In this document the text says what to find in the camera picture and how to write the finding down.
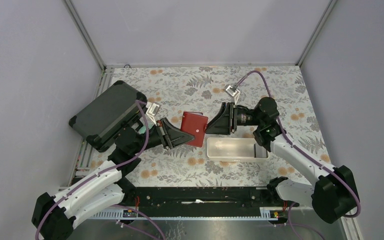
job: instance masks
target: metal corner post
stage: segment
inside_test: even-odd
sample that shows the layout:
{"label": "metal corner post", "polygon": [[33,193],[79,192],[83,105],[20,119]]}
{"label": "metal corner post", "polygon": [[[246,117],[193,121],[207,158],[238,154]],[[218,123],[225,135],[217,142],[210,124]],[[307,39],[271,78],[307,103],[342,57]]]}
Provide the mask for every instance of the metal corner post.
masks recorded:
{"label": "metal corner post", "polygon": [[334,9],[337,2],[338,2],[338,0],[330,0],[329,1],[329,4],[327,5],[326,9],[323,12],[323,15],[321,16],[320,20],[318,21],[317,26],[315,27],[313,33],[311,34],[311,37],[308,40],[307,45],[305,45],[304,51],[302,51],[301,56],[299,56],[299,59],[295,64],[296,66],[301,67],[303,65],[304,60],[306,59],[307,55],[309,54],[310,49],[312,48],[314,42],[316,41],[317,37],[319,36],[321,30],[323,29],[323,26],[325,25],[326,21],[328,20],[328,17],[331,14],[331,12]]}
{"label": "metal corner post", "polygon": [[95,59],[96,63],[100,67],[100,69],[102,71],[104,71],[106,65],[105,65],[104,61],[102,60],[102,58],[101,58],[97,48],[95,47],[94,43],[92,42],[92,39],[89,36],[88,31],[85,28],[85,25],[83,25],[83,22],[80,19],[80,16],[77,13],[76,8],[75,8],[72,0],[63,0],[63,2],[65,3],[65,5],[68,9],[68,12],[70,13],[75,25],[77,26],[78,30],[80,31],[80,34],[81,34],[82,38],[84,39],[87,47],[89,48],[90,52],[92,53],[93,58]]}

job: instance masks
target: red passport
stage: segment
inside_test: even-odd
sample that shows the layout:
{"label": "red passport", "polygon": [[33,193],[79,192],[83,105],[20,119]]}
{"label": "red passport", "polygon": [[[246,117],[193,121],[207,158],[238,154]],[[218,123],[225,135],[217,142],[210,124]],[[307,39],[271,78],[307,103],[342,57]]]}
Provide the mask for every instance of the red passport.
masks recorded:
{"label": "red passport", "polygon": [[186,143],[187,145],[199,148],[203,146],[207,123],[208,117],[204,116],[202,112],[183,112],[180,130],[195,137],[195,140]]}

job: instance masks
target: table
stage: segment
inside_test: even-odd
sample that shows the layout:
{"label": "table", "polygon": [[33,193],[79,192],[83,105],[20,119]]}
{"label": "table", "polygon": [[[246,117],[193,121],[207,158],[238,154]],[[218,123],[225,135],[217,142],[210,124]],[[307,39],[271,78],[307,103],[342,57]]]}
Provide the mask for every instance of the table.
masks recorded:
{"label": "table", "polygon": [[[183,111],[202,112],[211,120],[222,102],[233,102],[224,92],[251,70],[260,71],[277,102],[284,128],[301,145],[330,163],[307,89],[298,66],[161,67],[115,68],[111,84],[123,80],[158,102],[157,119],[167,117],[180,128]],[[240,86],[238,104],[253,108],[267,91],[258,74],[251,74]],[[270,179],[286,176],[296,182],[307,180],[283,159],[270,154],[264,163],[210,161],[208,137],[252,138],[254,127],[239,126],[231,136],[206,135],[204,145],[182,145],[172,150],[162,146],[145,151],[142,162],[127,178],[137,187],[233,187],[265,186]],[[114,150],[91,152],[88,170],[94,170]]]}

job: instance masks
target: plastic container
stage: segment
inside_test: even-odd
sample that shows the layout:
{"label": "plastic container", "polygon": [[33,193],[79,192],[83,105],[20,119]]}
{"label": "plastic container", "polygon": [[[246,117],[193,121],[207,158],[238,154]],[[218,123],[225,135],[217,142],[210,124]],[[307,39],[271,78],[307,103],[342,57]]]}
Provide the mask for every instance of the plastic container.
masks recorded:
{"label": "plastic container", "polygon": [[253,138],[233,137],[209,137],[206,154],[212,161],[223,162],[261,163],[270,157],[269,152]]}

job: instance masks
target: red book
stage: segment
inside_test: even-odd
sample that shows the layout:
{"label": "red book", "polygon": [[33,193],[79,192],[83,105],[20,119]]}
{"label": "red book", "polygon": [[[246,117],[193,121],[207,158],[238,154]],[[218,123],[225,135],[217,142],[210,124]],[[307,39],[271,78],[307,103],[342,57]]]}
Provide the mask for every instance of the red book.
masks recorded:
{"label": "red book", "polygon": [[183,112],[180,130],[195,137],[195,140],[186,143],[187,145],[199,148],[203,146],[207,123],[208,117],[204,116],[202,112]]}

